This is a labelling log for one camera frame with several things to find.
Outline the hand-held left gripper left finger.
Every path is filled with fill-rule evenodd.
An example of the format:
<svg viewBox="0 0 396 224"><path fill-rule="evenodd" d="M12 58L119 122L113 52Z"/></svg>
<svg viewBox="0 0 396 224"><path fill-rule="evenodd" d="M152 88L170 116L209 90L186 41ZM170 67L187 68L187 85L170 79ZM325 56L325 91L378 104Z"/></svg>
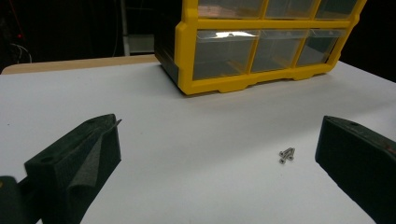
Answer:
<svg viewBox="0 0 396 224"><path fill-rule="evenodd" d="M24 164L44 224L81 222L120 163L119 123L113 114L86 120Z"/></svg>

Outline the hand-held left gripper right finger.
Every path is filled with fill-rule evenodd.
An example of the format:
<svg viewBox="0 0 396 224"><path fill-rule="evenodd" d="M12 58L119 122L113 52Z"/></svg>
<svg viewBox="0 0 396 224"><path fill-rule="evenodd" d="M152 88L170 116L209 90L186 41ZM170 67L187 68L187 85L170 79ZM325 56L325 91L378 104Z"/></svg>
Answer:
<svg viewBox="0 0 396 224"><path fill-rule="evenodd" d="M354 121L326 116L315 160L376 224L396 224L396 142Z"/></svg>

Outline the clear plastic organizer drawer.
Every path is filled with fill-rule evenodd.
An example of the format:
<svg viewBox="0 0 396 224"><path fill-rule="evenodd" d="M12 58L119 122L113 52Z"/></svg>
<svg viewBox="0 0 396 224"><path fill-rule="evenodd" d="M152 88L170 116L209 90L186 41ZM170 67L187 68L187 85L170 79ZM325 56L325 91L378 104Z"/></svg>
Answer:
<svg viewBox="0 0 396 224"><path fill-rule="evenodd" d="M358 0L320 0L315 18L319 20L343 20L351 14Z"/></svg>

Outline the yellow black drawer organizer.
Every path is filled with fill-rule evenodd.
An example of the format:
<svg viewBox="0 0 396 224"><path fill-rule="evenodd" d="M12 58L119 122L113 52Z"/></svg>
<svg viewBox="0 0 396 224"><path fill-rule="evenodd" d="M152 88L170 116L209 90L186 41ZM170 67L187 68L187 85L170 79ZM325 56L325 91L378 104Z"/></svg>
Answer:
<svg viewBox="0 0 396 224"><path fill-rule="evenodd" d="M157 0L155 3L156 30L154 52L161 66L186 94L211 91L229 92L243 90L257 83L293 79L301 80L331 71L341 56L341 51L367 0L358 0L351 14L343 20L309 21L238 21L226 19L200 19L198 0ZM285 70L214 77L194 80L192 78L196 47L196 35L200 29L256 29L256 28L325 28L343 29L346 34L337 40L326 63L300 66Z"/></svg>

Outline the light wooden table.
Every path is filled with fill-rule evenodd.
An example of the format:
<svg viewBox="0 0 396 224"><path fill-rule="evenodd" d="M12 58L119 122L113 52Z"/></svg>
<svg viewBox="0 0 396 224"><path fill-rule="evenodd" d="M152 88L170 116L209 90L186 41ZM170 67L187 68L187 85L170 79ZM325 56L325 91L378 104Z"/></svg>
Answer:
<svg viewBox="0 0 396 224"><path fill-rule="evenodd" d="M117 66L117 65L125 65L125 64L157 63L157 62L158 60L154 54L148 54L148 55L135 55L135 56L123 56L123 57L58 61L58 62L19 63L6 67L1 72L1 74L16 75L16 74L24 74L24 73L63 71L63 70L96 68L96 67L105 67L105 66Z"/></svg>

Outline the grey box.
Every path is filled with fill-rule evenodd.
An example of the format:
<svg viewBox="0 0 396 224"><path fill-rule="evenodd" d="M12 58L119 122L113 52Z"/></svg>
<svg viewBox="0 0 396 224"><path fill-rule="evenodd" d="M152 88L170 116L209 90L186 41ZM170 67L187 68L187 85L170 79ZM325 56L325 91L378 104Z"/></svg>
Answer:
<svg viewBox="0 0 396 224"><path fill-rule="evenodd" d="M154 35L129 35L128 44L131 54L152 53L154 51Z"/></svg>

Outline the grid of small clear drawers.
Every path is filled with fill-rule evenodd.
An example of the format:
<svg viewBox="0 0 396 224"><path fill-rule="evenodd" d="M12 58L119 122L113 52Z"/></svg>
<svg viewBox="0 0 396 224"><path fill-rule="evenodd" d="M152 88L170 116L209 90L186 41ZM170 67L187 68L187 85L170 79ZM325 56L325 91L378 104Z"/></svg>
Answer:
<svg viewBox="0 0 396 224"><path fill-rule="evenodd" d="M318 0L198 0L200 19L309 21ZM326 63L346 31L325 28L200 29L194 80L256 74Z"/></svg>

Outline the grey metal post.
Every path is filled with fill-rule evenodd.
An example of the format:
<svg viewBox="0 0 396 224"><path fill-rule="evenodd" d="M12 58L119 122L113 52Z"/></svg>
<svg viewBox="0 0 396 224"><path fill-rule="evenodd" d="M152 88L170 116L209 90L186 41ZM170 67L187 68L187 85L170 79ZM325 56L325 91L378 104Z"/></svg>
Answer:
<svg viewBox="0 0 396 224"><path fill-rule="evenodd" d="M126 13L126 1L120 0L120 13L121 13L121 23L122 23L122 41L124 55L130 56L130 46L129 46L129 34L128 34L128 24L127 24L127 13Z"/></svg>

